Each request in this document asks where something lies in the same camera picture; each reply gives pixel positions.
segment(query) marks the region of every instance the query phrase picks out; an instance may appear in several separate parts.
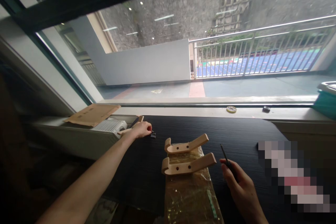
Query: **cardboard flap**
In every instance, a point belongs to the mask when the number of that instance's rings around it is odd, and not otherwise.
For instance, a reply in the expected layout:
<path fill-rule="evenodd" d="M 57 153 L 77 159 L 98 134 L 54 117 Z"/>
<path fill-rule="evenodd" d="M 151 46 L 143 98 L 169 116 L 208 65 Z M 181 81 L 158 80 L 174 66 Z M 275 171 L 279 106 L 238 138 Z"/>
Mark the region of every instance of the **cardboard flap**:
<path fill-rule="evenodd" d="M 120 107 L 120 105 L 91 104 L 85 109 L 70 116 L 68 119 L 64 120 L 64 122 L 95 127 Z"/>

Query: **hand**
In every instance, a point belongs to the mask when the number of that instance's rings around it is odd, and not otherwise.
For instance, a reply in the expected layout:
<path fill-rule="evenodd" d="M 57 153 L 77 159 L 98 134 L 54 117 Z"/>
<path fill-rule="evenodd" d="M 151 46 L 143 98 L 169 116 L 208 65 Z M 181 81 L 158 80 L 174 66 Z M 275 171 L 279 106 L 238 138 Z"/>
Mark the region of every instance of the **hand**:
<path fill-rule="evenodd" d="M 152 125 L 149 122 L 139 122 L 131 130 L 135 138 L 142 138 L 152 133 Z"/>
<path fill-rule="evenodd" d="M 223 176 L 230 188 L 233 201 L 246 223 L 268 223 L 260 206 L 252 179 L 236 162 L 230 160 L 232 168 L 237 174 L 237 180 L 239 181 L 237 183 L 232 172 L 225 165 L 226 160 L 220 159 L 220 162 L 222 163 Z"/>

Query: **metal railing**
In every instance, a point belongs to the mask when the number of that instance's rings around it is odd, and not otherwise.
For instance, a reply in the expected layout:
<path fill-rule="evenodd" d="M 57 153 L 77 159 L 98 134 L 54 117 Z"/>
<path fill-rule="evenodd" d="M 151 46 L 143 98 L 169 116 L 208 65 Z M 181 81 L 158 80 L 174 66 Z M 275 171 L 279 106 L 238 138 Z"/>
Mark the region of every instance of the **metal railing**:
<path fill-rule="evenodd" d="M 194 78 L 309 71 L 336 31 L 336 15 L 191 40 Z"/>
<path fill-rule="evenodd" d="M 91 60 L 84 60 L 80 61 L 79 63 L 95 86 L 106 85 L 105 81 Z"/>

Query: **gray tiled floor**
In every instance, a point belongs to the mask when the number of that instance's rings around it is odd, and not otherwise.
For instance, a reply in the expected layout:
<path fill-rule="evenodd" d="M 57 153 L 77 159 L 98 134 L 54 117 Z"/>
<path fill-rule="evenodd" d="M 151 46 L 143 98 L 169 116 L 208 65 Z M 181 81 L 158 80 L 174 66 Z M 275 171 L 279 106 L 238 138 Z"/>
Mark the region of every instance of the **gray tiled floor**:
<path fill-rule="evenodd" d="M 300 75 L 252 79 L 214 79 L 203 81 L 206 97 L 293 96 L 317 95 L 317 85 L 334 81 L 325 75 Z M 100 87 L 104 99 L 112 99 L 128 88 L 132 90 L 122 99 L 184 98 L 189 97 L 190 83 L 142 85 L 137 87 Z M 161 93 L 151 91 L 162 89 Z"/>

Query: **red floor stripe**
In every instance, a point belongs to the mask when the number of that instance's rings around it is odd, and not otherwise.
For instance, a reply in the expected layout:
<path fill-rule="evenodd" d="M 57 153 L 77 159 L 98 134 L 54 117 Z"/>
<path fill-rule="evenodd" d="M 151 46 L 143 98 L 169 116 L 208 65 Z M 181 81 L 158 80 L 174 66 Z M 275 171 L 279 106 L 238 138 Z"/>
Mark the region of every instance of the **red floor stripe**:
<path fill-rule="evenodd" d="M 122 99 L 129 93 L 133 92 L 135 89 L 137 89 L 139 86 L 131 86 L 130 88 L 126 89 L 125 91 L 121 92 L 120 94 L 113 97 L 113 99 Z"/>
<path fill-rule="evenodd" d="M 205 97 L 203 82 L 191 82 L 189 97 Z"/>

